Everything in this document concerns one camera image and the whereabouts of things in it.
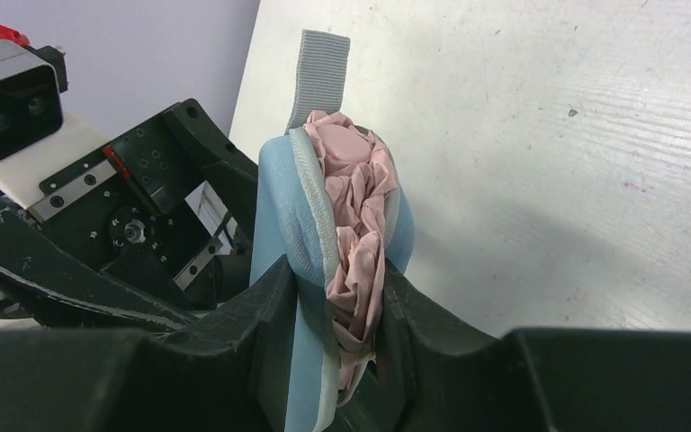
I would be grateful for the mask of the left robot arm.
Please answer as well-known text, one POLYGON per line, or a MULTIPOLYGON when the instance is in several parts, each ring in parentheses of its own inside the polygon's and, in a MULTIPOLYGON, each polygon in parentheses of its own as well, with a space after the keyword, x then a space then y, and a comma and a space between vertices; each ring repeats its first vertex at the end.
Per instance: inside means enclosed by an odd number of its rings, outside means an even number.
POLYGON ((199 185, 253 237, 258 167, 188 99, 0 197, 0 292, 49 328, 180 329, 221 301, 220 244, 187 204, 199 185))

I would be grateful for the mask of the pink folding umbrella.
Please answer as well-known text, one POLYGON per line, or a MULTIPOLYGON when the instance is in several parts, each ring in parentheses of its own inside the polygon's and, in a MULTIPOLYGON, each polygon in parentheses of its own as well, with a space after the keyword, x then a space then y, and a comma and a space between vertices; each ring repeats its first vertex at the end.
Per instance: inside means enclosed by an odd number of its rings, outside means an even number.
POLYGON ((386 245, 395 224, 399 180, 387 145, 341 112, 313 111, 303 129, 319 162, 334 216, 337 264, 326 297, 335 308, 333 326, 340 354, 337 403, 344 405, 375 357, 386 245))

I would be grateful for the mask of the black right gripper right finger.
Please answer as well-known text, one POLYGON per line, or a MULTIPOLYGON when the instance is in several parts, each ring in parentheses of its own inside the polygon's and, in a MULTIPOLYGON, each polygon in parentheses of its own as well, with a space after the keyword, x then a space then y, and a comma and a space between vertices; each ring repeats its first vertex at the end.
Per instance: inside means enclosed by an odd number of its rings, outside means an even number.
POLYGON ((348 431, 691 431, 691 333, 517 328, 492 337, 386 270, 376 363, 348 431))

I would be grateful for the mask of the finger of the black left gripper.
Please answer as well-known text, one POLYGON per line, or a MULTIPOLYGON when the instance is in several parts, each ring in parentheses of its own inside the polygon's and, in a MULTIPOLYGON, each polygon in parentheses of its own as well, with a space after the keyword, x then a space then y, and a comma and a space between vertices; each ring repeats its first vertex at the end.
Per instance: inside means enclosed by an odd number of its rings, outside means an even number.
POLYGON ((57 248, 13 211, 0 211, 0 291, 52 328, 171 332, 196 318, 100 274, 57 248))

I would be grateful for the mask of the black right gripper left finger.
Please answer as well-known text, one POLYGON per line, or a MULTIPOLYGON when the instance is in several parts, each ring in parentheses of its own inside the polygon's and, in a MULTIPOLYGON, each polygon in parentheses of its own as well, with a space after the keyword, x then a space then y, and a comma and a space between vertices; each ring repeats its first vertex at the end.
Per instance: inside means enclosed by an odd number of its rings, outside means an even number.
POLYGON ((0 330, 0 431, 281 431, 296 278, 249 288, 164 336, 0 330))

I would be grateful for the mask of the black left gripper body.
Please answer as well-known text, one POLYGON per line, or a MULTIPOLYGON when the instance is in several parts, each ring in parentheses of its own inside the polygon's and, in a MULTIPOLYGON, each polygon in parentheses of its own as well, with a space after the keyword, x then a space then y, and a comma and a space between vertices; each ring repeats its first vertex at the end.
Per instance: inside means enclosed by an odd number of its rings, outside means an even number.
POLYGON ((257 180, 188 99, 43 180, 30 214, 83 265, 206 311, 248 286, 257 180))

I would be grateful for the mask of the grey umbrella sleeve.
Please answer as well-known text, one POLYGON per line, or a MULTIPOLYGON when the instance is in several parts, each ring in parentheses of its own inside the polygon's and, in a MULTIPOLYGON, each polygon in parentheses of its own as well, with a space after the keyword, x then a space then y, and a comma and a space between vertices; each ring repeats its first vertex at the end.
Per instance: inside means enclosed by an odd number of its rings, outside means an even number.
MULTIPOLYGON (((326 297, 337 264, 334 216, 303 125, 313 111, 342 113, 349 50, 345 36, 302 33, 286 131, 268 140, 258 159, 250 279, 256 282, 279 257, 286 257, 298 285, 285 411, 288 431, 322 431, 343 406, 337 403, 340 354, 333 326, 335 308, 326 297)), ((394 221, 387 238, 385 278, 389 265, 407 268, 414 247, 414 221, 400 183, 394 221)))

